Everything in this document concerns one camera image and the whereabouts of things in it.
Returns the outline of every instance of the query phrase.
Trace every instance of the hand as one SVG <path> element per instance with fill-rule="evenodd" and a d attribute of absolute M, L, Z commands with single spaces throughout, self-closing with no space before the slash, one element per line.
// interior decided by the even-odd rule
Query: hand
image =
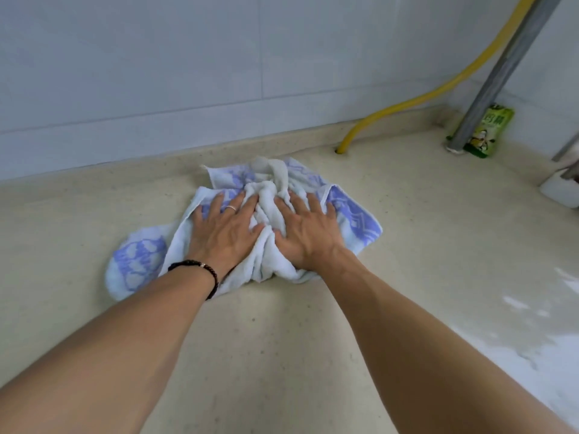
<path fill-rule="evenodd" d="M 223 213 L 223 193 L 211 202 L 209 215 L 203 220 L 199 205 L 191 215 L 193 235 L 186 258 L 206 263 L 217 273 L 221 281 L 232 269 L 245 259 L 255 245 L 255 241 L 264 229 L 264 224 L 257 224 L 250 230 L 251 215 L 255 211 L 258 196 L 250 197 L 241 207 L 245 192 L 242 191 L 231 200 L 232 208 Z"/>
<path fill-rule="evenodd" d="M 336 221 L 336 209 L 326 203 L 328 214 L 322 212 L 320 202 L 308 193 L 311 211 L 295 193 L 290 191 L 289 200 L 295 208 L 293 213 L 281 198 L 275 203 L 286 221 L 286 237 L 276 230 L 276 245 L 281 254 L 299 269 L 317 271 L 331 258 L 336 249 L 344 249 L 344 240 Z"/>

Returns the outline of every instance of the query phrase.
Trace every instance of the forearm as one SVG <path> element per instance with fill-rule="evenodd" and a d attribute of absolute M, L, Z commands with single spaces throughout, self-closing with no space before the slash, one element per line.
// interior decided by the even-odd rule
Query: forearm
<path fill-rule="evenodd" d="M 180 267 L 110 308 L 0 391 L 0 432 L 136 432 L 213 287 Z"/>
<path fill-rule="evenodd" d="M 334 250 L 324 262 L 318 272 L 348 319 L 380 397 L 402 434 L 572 432 L 353 254 Z"/>

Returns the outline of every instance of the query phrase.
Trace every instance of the bracelet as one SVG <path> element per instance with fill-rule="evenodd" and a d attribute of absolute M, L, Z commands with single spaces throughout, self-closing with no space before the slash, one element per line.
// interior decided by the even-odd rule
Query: bracelet
<path fill-rule="evenodd" d="M 219 279 L 217 278 L 217 273 L 215 272 L 215 270 L 213 268 L 211 268 L 209 265 L 206 265 L 205 263 L 198 262 L 197 260 L 189 260 L 188 259 L 188 260 L 184 260 L 183 262 L 171 263 L 167 272 L 169 272 L 169 271 L 171 271 L 179 266 L 198 266 L 198 267 L 201 267 L 201 268 L 209 271 L 211 273 L 211 275 L 213 276 L 213 278 L 215 279 L 215 284 L 213 286 L 213 289 L 211 290 L 211 292 L 207 296 L 207 300 L 213 298 L 213 295 L 215 295 L 215 292 L 217 291 L 217 288 L 219 287 Z"/>

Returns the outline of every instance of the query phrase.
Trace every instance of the white and purple towel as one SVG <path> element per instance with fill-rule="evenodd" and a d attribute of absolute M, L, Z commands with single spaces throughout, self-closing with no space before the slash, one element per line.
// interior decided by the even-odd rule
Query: white and purple towel
<path fill-rule="evenodd" d="M 215 297 L 237 289 L 250 280 L 262 282 L 274 274 L 294 283 L 303 283 L 316 276 L 313 272 L 294 268 L 276 247 L 273 228 L 278 228 L 285 235 L 286 225 L 273 198 L 277 195 L 292 207 L 288 189 L 293 190 L 306 204 L 306 193 L 315 193 L 324 211 L 326 201 L 334 204 L 344 243 L 356 254 L 382 233 L 378 221 L 339 186 L 326 182 L 294 159 L 257 158 L 249 164 L 207 168 L 207 171 L 213 189 L 199 187 L 178 223 L 135 231 L 113 253 L 105 281 L 114 299 L 128 297 L 165 274 L 171 263 L 184 259 L 193 228 L 189 216 L 199 204 L 203 216 L 207 216 L 209 204 L 219 192 L 225 193 L 222 209 L 243 189 L 246 192 L 244 203 L 258 193 L 259 203 L 251 218 L 250 228 L 259 222 L 264 222 L 266 227 L 250 255 L 223 280 Z"/>

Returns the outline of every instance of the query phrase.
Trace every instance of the green packet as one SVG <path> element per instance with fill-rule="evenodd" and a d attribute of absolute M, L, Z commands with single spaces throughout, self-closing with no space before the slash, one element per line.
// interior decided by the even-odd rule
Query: green packet
<path fill-rule="evenodd" d="M 479 126 L 476 127 L 464 150 L 482 159 L 492 155 L 496 148 L 497 138 L 507 127 L 515 110 L 493 103 L 485 113 Z"/>

